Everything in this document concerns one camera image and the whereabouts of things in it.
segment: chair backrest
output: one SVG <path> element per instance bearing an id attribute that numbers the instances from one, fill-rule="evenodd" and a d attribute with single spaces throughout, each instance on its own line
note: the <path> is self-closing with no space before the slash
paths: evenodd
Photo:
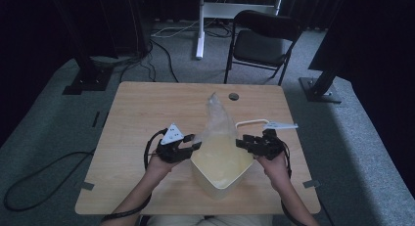
<path id="1" fill-rule="evenodd" d="M 282 38 L 296 42 L 301 35 L 300 23 L 289 17 L 264 14 L 245 10 L 235 16 L 235 26 L 239 24 L 267 37 Z"/>

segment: gray carpet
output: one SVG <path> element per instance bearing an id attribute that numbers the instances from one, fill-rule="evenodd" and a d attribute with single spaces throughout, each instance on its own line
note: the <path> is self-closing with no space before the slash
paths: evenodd
<path id="1" fill-rule="evenodd" d="M 163 23 L 158 27 L 189 23 Z M 224 30 L 212 29 L 218 34 Z M 336 78 L 334 86 L 339 105 L 308 102 L 299 77 L 318 77 L 307 70 L 324 32 L 306 31 L 296 45 L 283 88 L 314 180 L 321 186 L 317 193 L 335 225 L 413 225 L 415 202 L 393 166 L 370 119 L 353 93 L 351 85 Z M 206 36 L 204 57 L 198 61 L 196 32 L 187 31 L 169 38 L 153 39 L 171 55 L 172 66 L 180 82 L 222 83 L 229 38 Z M 103 57 L 97 61 L 112 62 Z M 174 82 L 167 55 L 154 45 L 151 56 L 142 65 L 156 69 L 156 81 Z M 149 70 L 136 65 L 126 70 L 122 80 L 151 81 Z M 46 163 L 75 151 L 89 152 L 98 143 L 125 67 L 118 67 L 104 92 L 83 92 L 63 96 L 78 68 L 74 60 L 56 73 L 39 95 L 19 127 L 0 150 L 0 195 L 28 173 Z M 235 66 L 228 83 L 276 84 L 268 80 L 271 72 Z M 94 119 L 100 113 L 94 126 Z M 19 186 L 9 201 L 26 206 L 41 201 L 83 158 L 76 155 L 54 164 L 46 172 Z M 77 215 L 74 206 L 91 158 L 88 158 L 51 199 L 25 212 L 0 207 L 0 225 L 97 225 L 101 216 Z M 315 217 L 321 225 L 330 225 L 322 209 Z M 274 225 L 289 225 L 285 216 L 275 216 Z"/>

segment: dark background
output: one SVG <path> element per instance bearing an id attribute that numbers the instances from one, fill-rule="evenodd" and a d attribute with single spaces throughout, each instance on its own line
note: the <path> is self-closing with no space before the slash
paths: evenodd
<path id="1" fill-rule="evenodd" d="M 125 29 L 130 32 L 125 34 L 127 39 L 120 39 L 114 34 L 114 23 L 105 18 L 104 13 L 115 10 L 103 10 L 100 0 L 65 1 L 90 56 L 116 57 L 132 51 L 131 46 L 121 44 L 131 42 L 131 28 Z M 161 21 L 196 20 L 199 16 L 199 0 L 153 1 L 154 18 Z M 413 3 L 415 0 L 283 0 L 281 10 L 281 14 L 300 19 L 308 28 L 330 27 L 310 68 L 337 69 L 338 76 L 352 83 L 412 195 Z M 54 71 L 72 58 L 69 33 L 52 0 L 0 0 L 1 145 Z"/>

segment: person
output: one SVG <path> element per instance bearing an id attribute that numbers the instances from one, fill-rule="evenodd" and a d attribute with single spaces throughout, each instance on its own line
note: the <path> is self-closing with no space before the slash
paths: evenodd
<path id="1" fill-rule="evenodd" d="M 317 221 L 305 207 L 300 196 L 291 183 L 284 153 L 273 160 L 265 157 L 257 157 L 256 160 L 263 166 L 264 173 L 271 181 L 272 188 L 278 192 L 287 211 L 303 225 L 318 225 Z M 141 205 L 153 190 L 160 184 L 162 179 L 172 171 L 177 163 L 167 163 L 157 156 L 152 156 L 143 178 L 113 211 L 113 213 L 124 212 Z M 107 220 L 101 226 L 133 226 L 138 220 L 139 212 L 117 219 Z M 156 215 L 152 216 L 147 225 L 180 225 L 180 226 L 214 226 L 214 225 L 272 225 L 272 215 L 220 215 L 205 219 L 203 216 L 174 216 Z"/>

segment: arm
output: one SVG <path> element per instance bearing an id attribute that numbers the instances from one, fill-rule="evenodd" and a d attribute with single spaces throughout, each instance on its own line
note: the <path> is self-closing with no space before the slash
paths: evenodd
<path id="1" fill-rule="evenodd" d="M 271 180 L 272 188 L 278 192 L 288 212 L 304 225 L 318 225 L 291 183 L 284 153 L 273 160 L 268 160 L 265 157 L 259 157 L 257 160 L 263 166 L 265 174 Z"/>
<path id="2" fill-rule="evenodd" d="M 128 211 L 140 206 L 147 199 L 147 197 L 150 196 L 168 172 L 170 172 L 171 169 L 177 164 L 178 162 L 166 163 L 159 157 L 152 157 L 143 178 L 122 201 L 122 203 L 113 211 L 113 213 Z M 140 212 L 127 217 L 105 221 L 101 223 L 101 226 L 133 226 L 139 216 Z"/>

